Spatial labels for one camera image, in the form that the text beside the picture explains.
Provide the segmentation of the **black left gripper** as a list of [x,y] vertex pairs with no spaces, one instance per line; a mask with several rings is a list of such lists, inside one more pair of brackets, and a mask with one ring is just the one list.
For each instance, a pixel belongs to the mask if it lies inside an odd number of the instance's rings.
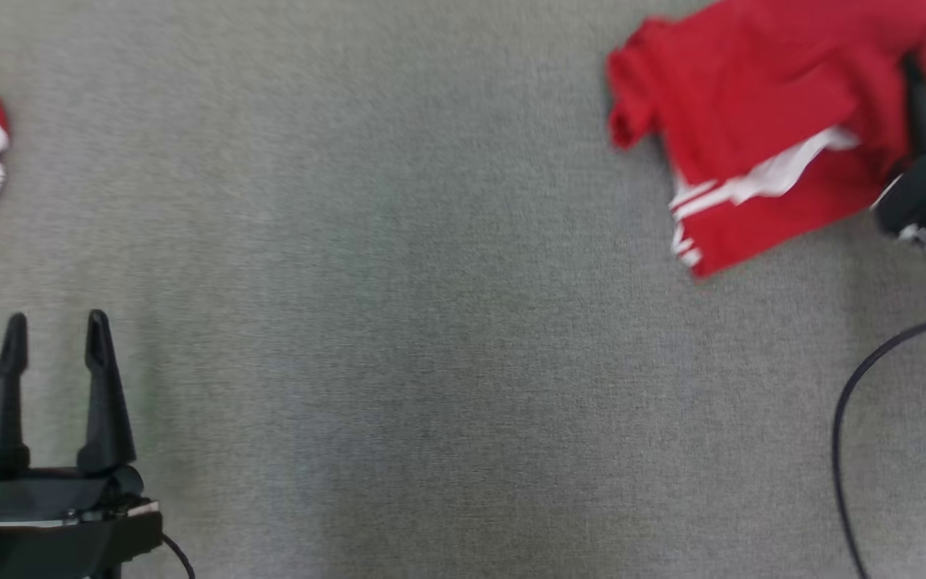
[[159,503],[143,495],[109,319],[88,316],[87,433],[77,468],[28,469],[21,380],[28,320],[14,313],[0,349],[0,578],[117,578],[164,543]]

